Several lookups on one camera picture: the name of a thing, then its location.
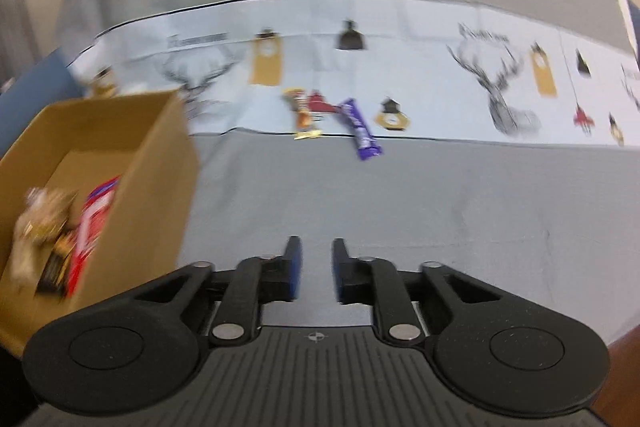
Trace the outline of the purple candy bar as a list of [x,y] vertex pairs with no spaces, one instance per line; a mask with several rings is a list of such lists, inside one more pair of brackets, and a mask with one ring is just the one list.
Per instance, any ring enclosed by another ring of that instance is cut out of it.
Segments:
[[380,144],[378,144],[378,141],[376,141],[372,135],[354,98],[348,98],[346,101],[338,104],[337,112],[340,113],[344,123],[352,130],[356,150],[362,161],[383,154],[382,147],[380,147]]

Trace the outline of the red snack packet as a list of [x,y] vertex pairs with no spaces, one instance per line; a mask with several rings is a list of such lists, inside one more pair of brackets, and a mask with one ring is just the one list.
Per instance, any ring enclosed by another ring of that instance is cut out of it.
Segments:
[[76,248],[70,260],[66,297],[72,297],[75,294],[89,258],[98,245],[111,212],[119,182],[120,178],[116,176],[100,184],[87,196],[82,206],[77,227]]

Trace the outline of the yellow cartoon candy bar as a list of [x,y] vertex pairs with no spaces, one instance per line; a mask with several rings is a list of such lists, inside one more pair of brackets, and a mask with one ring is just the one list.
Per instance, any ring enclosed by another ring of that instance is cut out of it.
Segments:
[[317,139],[322,131],[314,122],[314,115],[307,104],[307,95],[304,89],[290,88],[283,91],[283,98],[290,104],[295,114],[295,140]]

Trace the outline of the dark chocolate bar packet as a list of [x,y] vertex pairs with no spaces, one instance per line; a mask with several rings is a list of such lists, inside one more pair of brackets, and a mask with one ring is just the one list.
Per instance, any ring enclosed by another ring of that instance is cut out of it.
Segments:
[[70,230],[58,236],[50,245],[49,257],[36,286],[37,293],[66,295],[70,260],[72,260],[76,242],[77,231]]

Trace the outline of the clear bag brown cookies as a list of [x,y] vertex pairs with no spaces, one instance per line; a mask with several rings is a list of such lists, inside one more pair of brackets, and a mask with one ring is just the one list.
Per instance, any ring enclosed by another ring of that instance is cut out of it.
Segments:
[[18,286],[36,283],[39,254],[67,230],[77,193],[56,187],[32,187],[15,221],[8,260],[9,279]]

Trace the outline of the brown cardboard box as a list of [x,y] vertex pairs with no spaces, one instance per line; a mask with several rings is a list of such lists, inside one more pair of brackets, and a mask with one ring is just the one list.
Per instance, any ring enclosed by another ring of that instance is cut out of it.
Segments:
[[[52,104],[1,159],[1,344],[21,357],[42,326],[174,269],[198,177],[183,101],[154,92]],[[52,248],[11,273],[14,228],[32,188],[73,195],[65,294],[38,291]]]

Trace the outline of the grey printed sofa cover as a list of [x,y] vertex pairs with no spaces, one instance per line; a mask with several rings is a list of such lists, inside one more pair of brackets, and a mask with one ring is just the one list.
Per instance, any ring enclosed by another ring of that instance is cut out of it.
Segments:
[[[330,247],[433,260],[595,329],[639,322],[639,69],[625,0],[64,0],[75,74],[186,98],[200,179],[179,260],[303,241],[271,324],[360,324]],[[295,140],[283,91],[306,91]],[[383,154],[362,161],[354,98]]]

